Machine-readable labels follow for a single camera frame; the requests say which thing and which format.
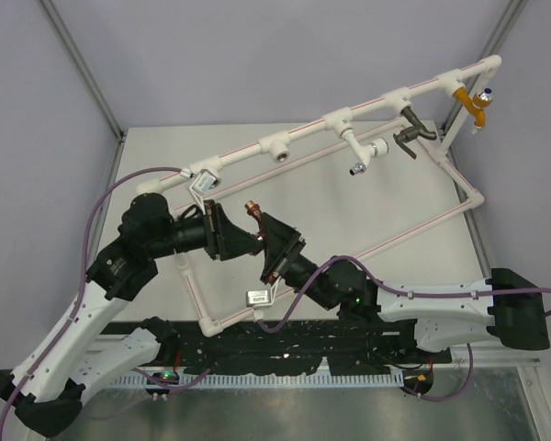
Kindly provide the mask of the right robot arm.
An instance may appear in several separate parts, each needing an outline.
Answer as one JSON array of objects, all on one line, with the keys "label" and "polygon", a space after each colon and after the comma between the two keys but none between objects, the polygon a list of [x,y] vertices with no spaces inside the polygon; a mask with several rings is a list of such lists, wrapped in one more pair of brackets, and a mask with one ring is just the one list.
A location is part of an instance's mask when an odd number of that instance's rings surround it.
[{"label": "right robot arm", "polygon": [[459,285],[405,286],[383,282],[348,255],[321,266],[305,257],[300,233],[273,216],[258,217],[264,244],[261,279],[283,281],[342,320],[409,322],[397,340],[399,355],[417,362],[454,345],[497,339],[510,349],[543,351],[550,340],[543,291],[509,268]]}]

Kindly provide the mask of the brown red water faucet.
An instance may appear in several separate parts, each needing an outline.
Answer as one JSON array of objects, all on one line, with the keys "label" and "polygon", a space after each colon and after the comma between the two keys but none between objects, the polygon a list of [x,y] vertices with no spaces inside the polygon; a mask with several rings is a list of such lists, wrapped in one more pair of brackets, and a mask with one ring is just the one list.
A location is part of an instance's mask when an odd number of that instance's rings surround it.
[{"label": "brown red water faucet", "polygon": [[263,212],[259,206],[258,203],[254,202],[253,200],[249,200],[244,204],[246,213],[248,216],[250,216],[256,223],[257,223],[257,233],[255,234],[256,238],[261,242],[264,243],[264,225],[263,225]]}]

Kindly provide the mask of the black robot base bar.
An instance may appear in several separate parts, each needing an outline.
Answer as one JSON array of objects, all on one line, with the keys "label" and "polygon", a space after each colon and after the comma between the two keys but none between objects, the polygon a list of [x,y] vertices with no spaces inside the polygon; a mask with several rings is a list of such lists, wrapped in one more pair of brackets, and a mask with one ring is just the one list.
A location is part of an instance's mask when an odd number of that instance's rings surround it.
[{"label": "black robot base bar", "polygon": [[179,361],[187,374],[209,369],[215,375],[295,377],[314,374],[322,361],[335,376],[387,373],[390,365],[451,362],[448,350],[431,354],[416,347],[414,324],[297,320],[268,334],[254,322],[239,322],[206,337],[196,322],[173,322],[173,352],[146,365],[172,367]]}]

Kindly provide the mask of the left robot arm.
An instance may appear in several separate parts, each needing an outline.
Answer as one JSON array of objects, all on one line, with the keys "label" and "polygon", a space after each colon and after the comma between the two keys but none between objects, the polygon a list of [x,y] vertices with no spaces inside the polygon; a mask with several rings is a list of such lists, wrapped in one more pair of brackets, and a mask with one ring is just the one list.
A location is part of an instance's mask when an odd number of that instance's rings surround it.
[{"label": "left robot arm", "polygon": [[95,356],[86,351],[104,328],[158,274],[156,261],[205,250],[231,260],[263,249],[257,235],[234,225],[212,200],[189,218],[174,218],[160,194],[134,198],[118,238],[85,272],[84,284],[38,348],[12,370],[0,369],[0,398],[27,428],[46,437],[64,431],[84,406],[121,374],[176,359],[177,333],[158,317],[144,320],[120,343]]}]

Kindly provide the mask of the white PVC pipe frame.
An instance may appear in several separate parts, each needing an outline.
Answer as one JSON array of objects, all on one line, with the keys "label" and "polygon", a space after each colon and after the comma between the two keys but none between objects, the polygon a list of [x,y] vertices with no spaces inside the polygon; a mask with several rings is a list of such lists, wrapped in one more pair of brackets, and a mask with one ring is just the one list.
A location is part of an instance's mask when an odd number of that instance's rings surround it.
[{"label": "white PVC pipe frame", "polygon": [[[348,129],[354,131],[352,125],[353,119],[379,108],[393,108],[397,113],[397,116],[393,121],[398,124],[402,130],[409,127],[410,123],[400,115],[400,111],[406,106],[412,107],[412,103],[410,101],[412,97],[437,89],[442,89],[449,96],[453,97],[453,93],[459,87],[464,87],[467,93],[470,96],[473,96],[479,89],[488,87],[489,80],[498,71],[500,64],[500,56],[490,55],[489,57],[484,58],[464,69],[455,69],[446,73],[441,73],[429,81],[411,87],[396,89],[361,105],[340,108],[304,126],[293,130],[280,131],[270,136],[263,137],[239,150],[219,156],[209,157],[198,163],[191,164],[185,169],[191,170],[194,174],[202,169],[208,169],[219,175],[223,168],[232,164],[237,164],[259,154],[270,154],[275,161],[283,163],[289,156],[288,146],[291,142],[309,137],[310,135],[323,130],[334,131],[339,139],[343,143],[347,144],[341,139],[341,134]],[[423,138],[418,138],[415,141],[417,141],[432,157],[436,164],[466,192],[467,199],[456,208],[405,232],[403,235],[405,238],[410,238],[420,232],[424,232],[432,228],[434,225],[440,224],[444,220],[448,220],[457,214],[462,214],[481,205],[484,201],[483,196],[475,188],[473,188],[447,160],[446,152],[451,145],[451,138],[444,138],[444,141],[438,148],[433,148],[431,145],[432,141],[428,141]],[[183,177],[179,176],[179,173],[182,170],[184,169],[175,170],[172,175],[157,181],[150,181],[146,184],[140,185],[138,188],[139,193],[162,194],[169,188],[177,187],[184,182],[187,182]]]}]

